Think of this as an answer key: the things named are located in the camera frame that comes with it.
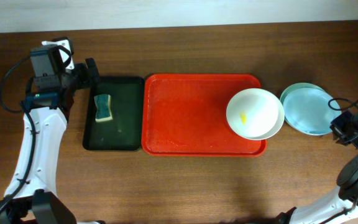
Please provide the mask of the green yellow sponge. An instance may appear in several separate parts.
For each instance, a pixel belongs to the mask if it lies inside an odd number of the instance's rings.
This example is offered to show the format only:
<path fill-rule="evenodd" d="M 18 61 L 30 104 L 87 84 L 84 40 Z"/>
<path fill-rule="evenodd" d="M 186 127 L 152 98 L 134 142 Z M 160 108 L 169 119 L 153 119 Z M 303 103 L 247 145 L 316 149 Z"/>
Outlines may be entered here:
<path fill-rule="evenodd" d="M 95 121 L 97 123 L 112 121 L 111 96 L 109 94 L 100 94 L 94 97 L 96 106 Z"/>

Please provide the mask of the light blue plate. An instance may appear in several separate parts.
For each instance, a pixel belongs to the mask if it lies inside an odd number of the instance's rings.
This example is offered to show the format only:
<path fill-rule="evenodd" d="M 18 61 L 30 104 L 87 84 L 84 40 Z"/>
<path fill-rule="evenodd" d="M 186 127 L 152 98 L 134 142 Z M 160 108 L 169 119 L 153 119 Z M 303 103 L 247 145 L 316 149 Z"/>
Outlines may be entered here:
<path fill-rule="evenodd" d="M 323 90 L 299 88 L 283 101 L 286 122 L 301 133 L 322 136 L 332 132 L 331 122 L 341 115 L 328 106 L 332 97 Z"/>

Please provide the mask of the light green plate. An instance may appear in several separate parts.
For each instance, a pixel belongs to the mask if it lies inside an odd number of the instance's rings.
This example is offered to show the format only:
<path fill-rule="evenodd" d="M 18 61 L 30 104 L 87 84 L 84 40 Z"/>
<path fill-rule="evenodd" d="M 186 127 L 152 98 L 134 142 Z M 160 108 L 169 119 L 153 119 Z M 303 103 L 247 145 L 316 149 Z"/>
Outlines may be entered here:
<path fill-rule="evenodd" d="M 312 83 L 295 83 L 295 84 L 292 84 L 290 85 L 289 87 L 287 87 L 281 94 L 281 97 L 280 97 L 280 102 L 282 104 L 284 104 L 284 101 L 285 101 L 285 98 L 288 96 L 288 94 L 290 94 L 291 92 L 297 90 L 297 89 L 300 89 L 300 88 L 313 88 L 313 89 L 318 89 L 318 90 L 321 90 L 321 91 L 324 91 L 321 87 L 317 86 L 317 85 L 314 85 Z"/>

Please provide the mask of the white plate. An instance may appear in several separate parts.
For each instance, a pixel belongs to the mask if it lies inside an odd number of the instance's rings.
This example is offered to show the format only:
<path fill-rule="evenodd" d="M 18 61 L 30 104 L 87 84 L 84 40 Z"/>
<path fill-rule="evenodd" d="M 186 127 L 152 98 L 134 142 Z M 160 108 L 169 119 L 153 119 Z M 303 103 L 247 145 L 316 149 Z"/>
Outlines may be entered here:
<path fill-rule="evenodd" d="M 249 88 L 236 93 L 227 104 L 226 120 L 240 137 L 259 141 L 271 138 L 282 128 L 285 112 L 271 92 Z"/>

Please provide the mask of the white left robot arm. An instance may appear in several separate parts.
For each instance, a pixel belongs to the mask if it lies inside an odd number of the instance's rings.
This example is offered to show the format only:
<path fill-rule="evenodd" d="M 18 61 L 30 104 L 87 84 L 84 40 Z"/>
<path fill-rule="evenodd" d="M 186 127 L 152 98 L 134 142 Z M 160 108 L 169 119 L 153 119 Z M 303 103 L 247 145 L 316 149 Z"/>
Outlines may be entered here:
<path fill-rule="evenodd" d="M 58 154 L 67 128 L 73 94 L 99 80 L 93 58 L 72 69 L 43 70 L 27 82 L 20 102 L 24 135 L 13 178 L 0 200 L 0 223 L 76 223 L 74 214 L 57 197 Z"/>

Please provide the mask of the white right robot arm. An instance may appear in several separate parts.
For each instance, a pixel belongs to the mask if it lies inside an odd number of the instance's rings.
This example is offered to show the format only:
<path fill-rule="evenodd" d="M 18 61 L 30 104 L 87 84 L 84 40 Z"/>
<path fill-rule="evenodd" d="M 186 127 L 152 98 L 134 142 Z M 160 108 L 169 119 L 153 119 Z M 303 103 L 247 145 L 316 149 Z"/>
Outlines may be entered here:
<path fill-rule="evenodd" d="M 358 99 L 349 106 L 339 108 L 340 116 L 331 121 L 337 144 L 352 144 L 358 148 Z M 344 223 L 358 218 L 358 155 L 340 171 L 337 187 L 317 201 L 279 214 L 278 224 Z"/>

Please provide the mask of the black plastic tray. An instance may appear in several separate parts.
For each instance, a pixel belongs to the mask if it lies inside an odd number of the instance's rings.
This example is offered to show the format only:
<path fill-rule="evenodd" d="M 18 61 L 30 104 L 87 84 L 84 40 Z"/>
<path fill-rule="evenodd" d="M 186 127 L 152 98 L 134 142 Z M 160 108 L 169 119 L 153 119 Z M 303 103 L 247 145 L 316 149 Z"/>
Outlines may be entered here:
<path fill-rule="evenodd" d="M 142 77 L 101 77 L 89 93 L 83 147 L 89 151 L 137 151 L 144 103 Z M 97 122 L 96 95 L 111 97 L 112 120 Z"/>

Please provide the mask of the red plastic tray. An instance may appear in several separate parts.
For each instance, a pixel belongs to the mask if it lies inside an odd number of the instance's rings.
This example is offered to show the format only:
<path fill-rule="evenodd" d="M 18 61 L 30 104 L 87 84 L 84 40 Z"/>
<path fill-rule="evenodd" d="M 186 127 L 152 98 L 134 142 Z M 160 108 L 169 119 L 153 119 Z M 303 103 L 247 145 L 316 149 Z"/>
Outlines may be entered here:
<path fill-rule="evenodd" d="M 156 73 L 145 81 L 141 146 L 153 156 L 257 157 L 265 140 L 238 136 L 226 107 L 238 92 L 260 88 L 249 74 Z"/>

